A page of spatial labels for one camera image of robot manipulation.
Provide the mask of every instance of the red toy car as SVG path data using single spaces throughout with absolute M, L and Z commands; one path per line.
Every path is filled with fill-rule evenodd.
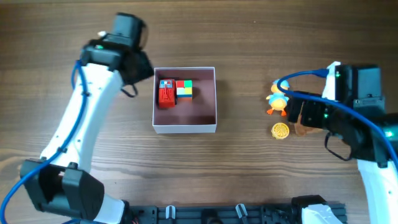
M 172 108 L 177 104 L 175 80 L 161 80 L 159 84 L 159 108 Z

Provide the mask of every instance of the toy duck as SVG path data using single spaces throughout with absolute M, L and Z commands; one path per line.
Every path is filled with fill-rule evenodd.
M 286 116 L 286 112 L 285 112 L 285 107 L 287 105 L 287 101 L 289 100 L 289 97 L 285 96 L 284 93 L 282 93 L 281 91 L 279 91 L 278 87 L 277 87 L 277 83 L 279 80 L 275 80 L 273 82 L 273 85 L 271 87 L 271 91 L 274 93 L 272 95 L 267 96 L 267 100 L 269 100 L 269 104 L 271 105 L 271 109 L 267 110 L 267 114 L 272 114 L 272 112 L 274 112 L 274 110 L 277 111 L 281 111 L 282 112 L 282 116 Z M 285 80 L 280 84 L 280 87 L 282 87 L 283 89 L 287 90 L 289 89 L 289 83 Z

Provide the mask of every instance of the wooden surface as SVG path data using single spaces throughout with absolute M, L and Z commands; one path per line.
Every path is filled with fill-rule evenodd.
M 153 82 L 139 83 L 138 98 L 115 99 L 95 146 L 91 173 L 107 193 L 132 205 L 159 206 L 288 202 L 320 194 L 345 203 L 350 223 L 369 222 L 356 162 L 326 152 L 324 134 L 298 138 L 291 130 L 287 139 L 273 139 L 270 128 L 283 119 L 265 114 L 264 98 L 283 75 L 334 60 L 372 62 L 382 67 L 387 109 L 397 112 L 395 1 L 73 2 L 0 5 L 1 200 L 19 179 L 22 161 L 37 158 L 56 130 L 80 48 L 110 30 L 122 11 L 148 23 L 146 50 L 155 67 L 216 68 L 218 129 L 156 135 Z M 320 92 L 323 80 L 298 78 L 290 85 Z M 348 149 L 338 141 L 331 148 Z M 7 218 L 67 220 L 36 212 L 24 189 L 9 204 Z

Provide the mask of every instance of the green light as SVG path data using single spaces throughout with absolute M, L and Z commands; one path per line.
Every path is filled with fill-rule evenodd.
M 394 136 L 394 133 L 392 131 L 386 131 L 386 132 L 384 132 L 384 134 L 386 134 L 387 138 Z

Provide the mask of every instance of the box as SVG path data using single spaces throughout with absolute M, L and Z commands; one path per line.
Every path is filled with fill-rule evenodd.
M 173 108 L 158 105 L 161 79 L 192 80 L 192 101 L 177 99 Z M 217 127 L 214 67 L 155 68 L 152 125 L 157 134 L 214 133 Z

